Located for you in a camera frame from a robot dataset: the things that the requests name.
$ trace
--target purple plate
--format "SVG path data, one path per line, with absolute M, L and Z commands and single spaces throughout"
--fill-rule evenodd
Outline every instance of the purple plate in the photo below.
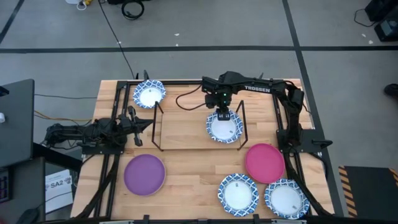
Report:
M 156 156 L 142 154 L 134 157 L 124 170 L 124 184 L 131 193 L 141 196 L 158 191 L 166 178 L 166 168 Z

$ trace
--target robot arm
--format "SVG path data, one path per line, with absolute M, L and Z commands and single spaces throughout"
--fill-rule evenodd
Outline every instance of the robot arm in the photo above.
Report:
M 142 133 L 153 120 L 140 119 L 132 106 L 128 107 L 131 119 L 124 114 L 119 116 L 120 122 L 110 118 L 95 120 L 88 126 L 63 126 L 54 124 L 47 128 L 45 135 L 46 145 L 54 147 L 56 143 L 66 140 L 81 141 L 80 146 L 97 147 L 107 145 L 108 147 L 123 146 L 127 141 L 127 135 L 134 133 L 134 142 L 142 146 L 139 133 Z
M 237 72 L 226 72 L 220 75 L 218 80 L 203 77 L 201 90 L 206 93 L 207 108 L 218 107 L 216 112 L 220 121 L 229 120 L 228 106 L 231 104 L 232 94 L 246 90 L 275 95 L 287 113 L 287 141 L 293 146 L 300 145 L 302 127 L 299 115 L 303 106 L 304 92 L 292 82 L 248 78 Z

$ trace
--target plate with blue pattern rim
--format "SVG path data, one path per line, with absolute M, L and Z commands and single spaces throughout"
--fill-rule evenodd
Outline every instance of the plate with blue pattern rim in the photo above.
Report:
M 206 130 L 214 141 L 232 143 L 241 137 L 243 122 L 239 115 L 229 110 L 229 121 L 219 121 L 217 112 L 212 113 L 206 119 Z
M 259 203 L 256 183 L 244 174 L 231 174 L 218 187 L 218 200 L 224 210 L 235 217 L 254 213 Z
M 151 109 L 155 106 L 155 102 L 160 103 L 166 96 L 166 89 L 163 83 L 158 80 L 145 80 L 138 84 L 132 99 L 141 108 Z
M 310 208 L 310 202 L 296 181 L 285 178 L 269 184 L 264 199 L 272 212 L 290 220 L 303 217 Z

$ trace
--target black floor stripe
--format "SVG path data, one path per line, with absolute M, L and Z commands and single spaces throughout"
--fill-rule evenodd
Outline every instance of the black floor stripe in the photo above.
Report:
M 187 52 L 187 51 L 377 51 L 398 50 L 397 46 L 185 46 L 185 47 L 123 47 L 125 52 Z M 0 48 L 0 54 L 54 54 L 54 53 L 109 53 L 120 52 L 118 47 L 91 48 L 48 48 L 48 49 L 7 49 Z
M 292 46 L 186 46 L 186 47 L 123 47 L 124 52 L 184 52 L 184 51 L 233 51 L 270 50 L 293 51 Z M 119 47 L 64 48 L 64 49 L 0 49 L 0 54 L 39 53 L 106 53 L 120 52 Z
M 289 3 L 287 2 L 287 0 L 282 0 L 282 3 L 284 5 L 287 23 L 289 25 L 289 30 L 290 30 L 290 34 L 292 36 L 293 45 L 295 47 L 297 62 L 300 67 L 303 85 L 304 85 L 304 89 L 305 89 L 305 94 L 307 96 L 308 104 L 310 106 L 310 110 L 312 113 L 313 123 L 315 125 L 315 129 L 319 130 L 319 132 L 321 132 L 322 136 L 323 136 L 323 129 L 322 129 L 321 121 L 319 118 L 317 106 L 315 104 L 315 98 L 313 96 L 310 78 L 308 77 L 307 68 L 305 66 L 305 62 L 304 62 L 304 58 L 303 58 L 303 53 L 300 48 L 299 38 L 297 37 L 297 32 L 294 27 L 293 17 L 292 17 L 292 13 L 290 11 Z M 324 158 L 325 161 L 328 161 L 328 162 L 326 162 L 327 170 L 333 170 L 331 167 L 330 157 L 329 157 L 329 153 L 328 153 L 327 149 L 324 149 L 324 151 L 322 152 L 322 158 Z M 333 208 L 335 209 L 335 214 L 343 216 L 344 215 L 343 207 L 340 202 L 340 196 L 338 195 L 338 189 L 337 189 L 335 176 L 333 175 L 332 172 L 330 172 L 326 179 L 327 179 L 328 186 L 329 186 L 329 191 L 330 191 L 330 196 L 331 196 L 331 200 L 333 203 Z
M 308 46 L 300 47 L 301 51 L 373 51 L 398 50 L 397 46 Z
M 2 40 L 5 38 L 8 30 L 10 29 L 10 26 L 11 26 L 12 22 L 14 22 L 14 19 L 17 16 L 18 11 L 21 8 L 21 6 L 24 3 L 24 1 L 25 0 L 19 0 L 17 6 L 14 8 L 14 11 L 12 12 L 10 18 L 8 19 L 6 25 L 4 26 L 3 30 L 1 31 L 1 33 L 0 33 L 0 44 L 1 44 Z

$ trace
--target yellow and black caution tape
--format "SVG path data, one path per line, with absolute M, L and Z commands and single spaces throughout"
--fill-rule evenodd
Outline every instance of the yellow and black caution tape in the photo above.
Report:
M 351 191 L 351 187 L 349 186 L 347 171 L 343 166 L 339 166 L 338 172 L 340 174 L 341 184 L 343 185 L 343 192 L 346 199 L 348 215 L 352 218 L 355 218 L 358 216 L 358 214 L 356 213 L 355 209 L 354 196 Z
M 392 172 L 392 176 L 396 180 L 396 185 L 398 187 L 398 173 L 397 173 L 397 171 L 395 171 L 394 169 L 391 169 L 391 168 L 390 168 L 390 171 Z

